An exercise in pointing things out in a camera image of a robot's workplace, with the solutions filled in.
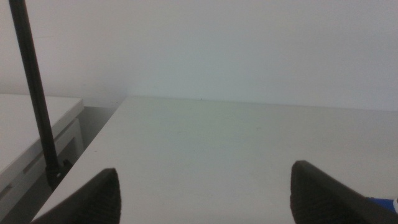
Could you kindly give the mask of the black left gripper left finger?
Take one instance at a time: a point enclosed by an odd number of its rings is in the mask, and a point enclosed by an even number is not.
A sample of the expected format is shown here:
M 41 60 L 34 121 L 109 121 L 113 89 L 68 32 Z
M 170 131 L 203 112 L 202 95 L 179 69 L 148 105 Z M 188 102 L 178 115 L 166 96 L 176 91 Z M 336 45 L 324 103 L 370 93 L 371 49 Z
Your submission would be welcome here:
M 119 224 L 121 190 L 115 168 L 103 169 L 33 224 Z

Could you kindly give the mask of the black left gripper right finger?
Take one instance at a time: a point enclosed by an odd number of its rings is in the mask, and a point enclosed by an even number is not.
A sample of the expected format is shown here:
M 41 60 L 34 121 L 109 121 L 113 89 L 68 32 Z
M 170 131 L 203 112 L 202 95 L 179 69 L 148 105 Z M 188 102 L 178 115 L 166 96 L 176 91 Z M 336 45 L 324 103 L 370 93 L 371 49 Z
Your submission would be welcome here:
M 397 223 L 397 202 L 365 197 L 307 161 L 296 161 L 290 177 L 295 223 Z

